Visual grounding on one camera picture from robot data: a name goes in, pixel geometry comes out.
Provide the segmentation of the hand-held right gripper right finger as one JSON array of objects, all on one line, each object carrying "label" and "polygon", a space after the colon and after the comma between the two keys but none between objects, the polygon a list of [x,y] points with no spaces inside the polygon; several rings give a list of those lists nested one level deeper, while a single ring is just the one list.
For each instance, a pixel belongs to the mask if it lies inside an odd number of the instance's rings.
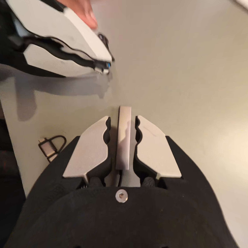
[{"label": "hand-held right gripper right finger", "polygon": [[151,177],[181,178],[182,174],[166,139],[166,135],[141,115],[135,118],[136,146],[133,170],[140,180]]}]

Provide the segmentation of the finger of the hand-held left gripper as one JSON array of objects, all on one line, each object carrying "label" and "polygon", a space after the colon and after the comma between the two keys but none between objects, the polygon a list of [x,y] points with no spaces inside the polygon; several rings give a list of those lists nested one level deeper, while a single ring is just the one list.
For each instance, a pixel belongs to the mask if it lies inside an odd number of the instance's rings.
[{"label": "finger of the hand-held left gripper", "polygon": [[58,11],[39,0],[8,0],[26,30],[40,37],[56,38],[89,57],[112,62],[112,56],[97,34],[70,8]]},{"label": "finger of the hand-held left gripper", "polygon": [[34,44],[30,44],[23,54],[28,65],[65,77],[83,77],[92,73],[109,74],[109,69],[85,67],[72,60],[57,58],[44,48]]}]

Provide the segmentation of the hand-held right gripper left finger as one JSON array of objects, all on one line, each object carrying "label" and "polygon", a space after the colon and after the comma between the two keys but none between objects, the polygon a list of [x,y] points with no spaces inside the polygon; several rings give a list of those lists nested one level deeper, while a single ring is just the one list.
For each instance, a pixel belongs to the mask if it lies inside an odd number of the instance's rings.
[{"label": "hand-held right gripper left finger", "polygon": [[112,169],[109,150],[111,118],[104,116],[80,136],[63,173],[63,178],[82,178],[89,184],[97,177],[102,184]]}]

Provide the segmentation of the person's left hand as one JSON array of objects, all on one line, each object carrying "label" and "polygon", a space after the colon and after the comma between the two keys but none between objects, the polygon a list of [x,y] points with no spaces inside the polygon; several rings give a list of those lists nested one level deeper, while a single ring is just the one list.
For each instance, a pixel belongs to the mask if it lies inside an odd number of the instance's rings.
[{"label": "person's left hand", "polygon": [[58,2],[74,11],[91,29],[96,30],[98,28],[90,0],[58,0]]}]

